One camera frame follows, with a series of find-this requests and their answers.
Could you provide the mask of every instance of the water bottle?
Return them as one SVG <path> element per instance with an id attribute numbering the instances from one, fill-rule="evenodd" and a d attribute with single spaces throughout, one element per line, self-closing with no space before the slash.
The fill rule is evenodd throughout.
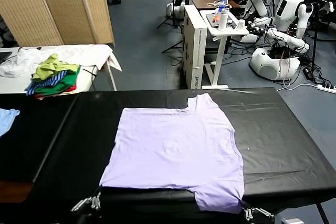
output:
<path id="1" fill-rule="evenodd" d="M 226 10 L 226 0 L 221 0 L 218 6 L 218 13 L 215 14 L 216 21 L 220 21 L 222 10 Z"/>
<path id="2" fill-rule="evenodd" d="M 221 13 L 222 10 L 226 10 L 226 0 L 222 0 L 222 1 L 219 3 L 218 13 Z"/>

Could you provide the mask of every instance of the humanoid robot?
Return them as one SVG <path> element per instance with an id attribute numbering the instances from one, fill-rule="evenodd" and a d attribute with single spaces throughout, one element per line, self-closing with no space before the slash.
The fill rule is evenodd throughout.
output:
<path id="1" fill-rule="evenodd" d="M 300 61 L 290 53 L 304 54 L 309 50 L 309 44 L 302 40 L 306 31 L 308 19 L 313 12 L 313 5 L 305 0 L 278 0 L 275 28 L 261 29 L 271 18 L 255 21 L 250 26 L 253 34 L 264 35 L 265 38 L 277 42 L 282 47 L 258 48 L 254 51 L 250 66 L 259 76 L 269 80 L 291 79 L 297 71 Z M 295 34 L 289 34 L 289 27 L 296 25 Z"/>
<path id="2" fill-rule="evenodd" d="M 252 9 L 255 10 L 253 13 L 245 18 L 247 13 Z M 261 27 L 264 25 L 270 25 L 274 23 L 273 17 L 265 17 L 267 15 L 267 9 L 264 4 L 263 0 L 248 0 L 246 2 L 243 19 L 246 21 L 247 24 L 251 23 L 250 25 L 252 27 Z M 238 40 L 240 42 L 256 42 L 258 39 L 257 35 L 254 34 L 248 34 L 243 37 L 234 37 L 235 40 Z"/>

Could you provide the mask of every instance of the white box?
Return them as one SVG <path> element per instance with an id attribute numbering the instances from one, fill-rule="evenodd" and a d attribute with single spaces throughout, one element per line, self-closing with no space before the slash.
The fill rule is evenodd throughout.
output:
<path id="1" fill-rule="evenodd" d="M 285 218 L 282 218 L 281 224 L 305 224 L 305 223 L 298 218 L 290 219 L 290 220 L 286 220 Z"/>
<path id="2" fill-rule="evenodd" d="M 194 5 L 184 12 L 182 68 L 189 89 L 200 89 L 204 64 L 207 26 Z"/>

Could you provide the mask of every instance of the red cloth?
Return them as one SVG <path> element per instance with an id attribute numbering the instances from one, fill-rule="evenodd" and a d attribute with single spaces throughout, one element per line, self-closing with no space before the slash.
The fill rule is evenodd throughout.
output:
<path id="1" fill-rule="evenodd" d="M 70 91 L 73 91 L 75 90 L 77 87 L 77 82 L 75 83 L 75 85 L 73 85 L 72 87 L 68 88 L 67 90 L 63 91 L 63 92 L 70 92 Z M 40 98 L 40 97 L 45 97 L 45 95 L 40 95 L 40 94 L 36 94 L 34 95 L 35 98 Z"/>

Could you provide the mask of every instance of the table leg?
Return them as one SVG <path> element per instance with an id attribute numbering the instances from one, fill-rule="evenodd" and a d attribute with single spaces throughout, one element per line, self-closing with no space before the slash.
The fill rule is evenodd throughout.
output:
<path id="1" fill-rule="evenodd" d="M 105 74 L 107 75 L 107 79 L 110 83 L 111 88 L 113 88 L 113 90 L 116 91 L 117 86 L 115 85 L 114 77 L 113 77 L 110 65 L 108 63 L 108 60 L 105 62 L 104 68 L 105 68 Z"/>
<path id="2" fill-rule="evenodd" d="M 321 203 L 316 203 L 316 206 L 317 206 L 317 209 L 318 209 L 318 211 L 320 213 L 320 216 L 322 218 L 323 223 L 324 224 L 329 224 L 329 220 L 328 220 L 328 218 L 326 216 L 326 213 L 323 210 L 323 207 L 322 207 Z"/>
<path id="3" fill-rule="evenodd" d="M 219 48 L 218 48 L 218 53 L 217 53 L 214 72 L 212 72 L 211 64 L 205 64 L 205 69 L 206 69 L 207 74 L 209 76 L 211 85 L 210 86 L 202 86 L 202 89 L 228 89 L 227 85 L 218 85 L 217 84 L 218 77 L 219 77 L 219 72 L 221 71 L 221 67 L 222 67 L 225 45 L 226 45 L 226 39 L 227 39 L 227 36 L 222 36 L 220 38 L 220 43 L 219 43 Z"/>

